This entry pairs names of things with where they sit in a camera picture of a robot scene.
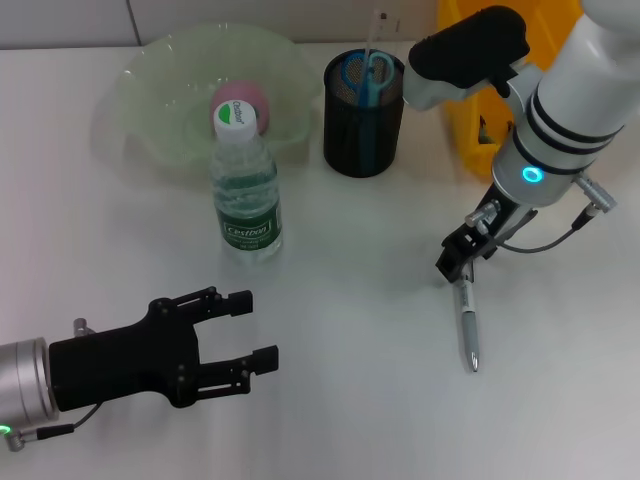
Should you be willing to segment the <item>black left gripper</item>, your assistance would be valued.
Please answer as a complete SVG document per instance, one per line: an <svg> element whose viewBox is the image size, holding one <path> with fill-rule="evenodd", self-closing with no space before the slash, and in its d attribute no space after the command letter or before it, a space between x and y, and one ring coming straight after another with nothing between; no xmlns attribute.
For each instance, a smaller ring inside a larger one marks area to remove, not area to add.
<svg viewBox="0 0 640 480"><path fill-rule="evenodd" d="M135 324L54 342L50 382L60 411L141 392L165 396L176 408L251 392L251 376L279 369L269 346L231 360L199 364L194 324L253 312L249 290L227 296L207 287L172 300L158 299Z"/></svg>

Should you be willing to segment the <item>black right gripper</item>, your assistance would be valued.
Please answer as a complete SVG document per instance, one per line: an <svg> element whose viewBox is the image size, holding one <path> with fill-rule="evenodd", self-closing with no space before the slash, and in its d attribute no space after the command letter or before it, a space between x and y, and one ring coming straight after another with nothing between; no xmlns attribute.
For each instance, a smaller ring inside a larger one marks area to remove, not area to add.
<svg viewBox="0 0 640 480"><path fill-rule="evenodd" d="M489 234L495 238L513 228L532 210L531 207L519 205L509 199L495 184L489 187L477 205L477 209L490 201L499 203L497 217L488 224ZM442 247L443 250L436 261L436 268L449 283L455 283L458 280L473 283L475 281L473 259L482 257L488 260L497 250L496 246L488 245L488 240L475 227L470 227L466 223L449 234L443 240Z"/></svg>

